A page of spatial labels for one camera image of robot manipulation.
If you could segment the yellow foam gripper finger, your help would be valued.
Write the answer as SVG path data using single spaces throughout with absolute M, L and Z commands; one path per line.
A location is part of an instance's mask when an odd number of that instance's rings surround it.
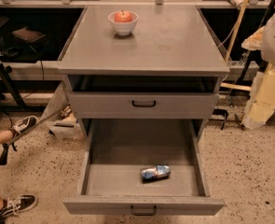
M 241 124 L 257 129 L 266 124 L 275 112 L 275 65 L 269 64 L 264 73 L 258 72 L 244 109 Z

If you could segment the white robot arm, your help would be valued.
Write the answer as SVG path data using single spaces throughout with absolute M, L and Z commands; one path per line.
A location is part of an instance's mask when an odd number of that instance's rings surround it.
M 245 107 L 242 125 L 257 129 L 266 124 L 275 112 L 275 13 L 267 24 L 246 38 L 241 46 L 259 50 L 262 60 L 268 62 L 265 72 L 258 72 Z

